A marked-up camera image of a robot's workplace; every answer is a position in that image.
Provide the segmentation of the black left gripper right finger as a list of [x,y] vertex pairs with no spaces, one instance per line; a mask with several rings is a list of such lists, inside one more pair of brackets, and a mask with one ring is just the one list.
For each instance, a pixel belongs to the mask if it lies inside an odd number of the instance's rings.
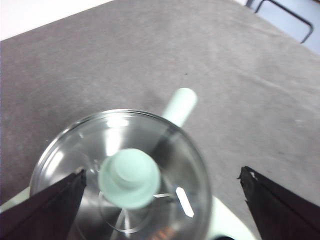
[[249,166],[238,179],[263,240],[318,240],[320,207]]

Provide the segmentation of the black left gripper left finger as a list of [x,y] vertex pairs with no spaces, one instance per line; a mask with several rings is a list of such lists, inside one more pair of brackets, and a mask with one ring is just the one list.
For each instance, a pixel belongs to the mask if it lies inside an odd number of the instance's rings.
[[0,214],[2,240],[65,240],[87,186],[86,170],[72,172]]

